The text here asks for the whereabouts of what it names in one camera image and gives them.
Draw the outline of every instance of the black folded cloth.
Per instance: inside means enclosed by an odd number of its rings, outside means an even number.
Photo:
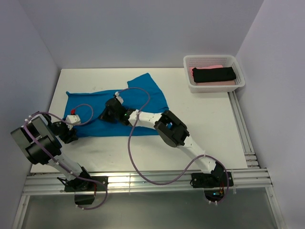
[[[219,82],[236,79],[232,67],[212,69],[193,68],[193,77],[196,83]]]

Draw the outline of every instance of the basket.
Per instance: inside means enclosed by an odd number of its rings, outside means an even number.
[[[218,85],[218,86],[197,86],[194,82],[191,70],[192,68],[204,68],[212,65],[222,65],[223,67],[232,67],[236,74],[236,85]],[[244,75],[239,67],[235,57],[230,55],[195,55],[185,56],[183,59],[185,76],[191,93],[208,92],[232,92],[245,85]]]

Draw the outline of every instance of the white wall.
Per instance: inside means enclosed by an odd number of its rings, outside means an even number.
[[[20,0],[61,68],[182,67],[236,55],[263,0]]]
[[[12,227],[30,163],[10,132],[46,110],[58,68],[19,2],[0,1],[0,224]]]
[[[265,0],[237,55],[246,79],[239,102],[291,229],[305,225],[304,42],[304,0]]]

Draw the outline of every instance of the table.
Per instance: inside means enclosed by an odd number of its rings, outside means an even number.
[[[247,168],[236,122],[227,93],[190,93],[183,68],[63,69],[49,112],[63,116],[71,93],[123,89],[127,81],[149,73],[163,91],[170,110],[188,127],[197,144],[220,160],[227,169]],[[89,172],[134,171],[127,138],[86,137],[63,144],[62,152]],[[131,140],[134,161],[141,171],[182,170],[190,159],[167,146],[159,136],[135,136]],[[194,164],[190,169],[198,169]],[[56,172],[50,166],[33,165],[32,173]]]

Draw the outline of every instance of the blue towel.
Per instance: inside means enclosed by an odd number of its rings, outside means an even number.
[[[169,109],[162,91],[148,73],[128,81],[127,84],[128,87],[140,87],[150,94],[151,100],[143,109],[144,112],[161,113]],[[77,130],[77,137],[129,135],[131,131],[130,126],[124,126],[121,123],[112,124],[98,119],[98,116],[103,112],[105,108],[106,101],[113,98],[114,93],[120,90],[121,89],[116,89],[95,93],[67,92],[69,98],[67,101],[64,117],[69,115],[71,110],[79,104],[89,104],[93,107],[94,110],[93,118],[87,125],[74,127]],[[120,96],[123,98],[123,106],[126,108],[140,109],[141,106],[143,106],[143,104],[145,104],[147,101],[147,94],[137,89],[124,91],[120,93]],[[91,116],[91,109],[87,106],[81,106],[76,109],[75,113],[80,116],[82,122],[85,122]],[[133,135],[157,135],[157,131],[145,127],[137,127],[135,128]]]

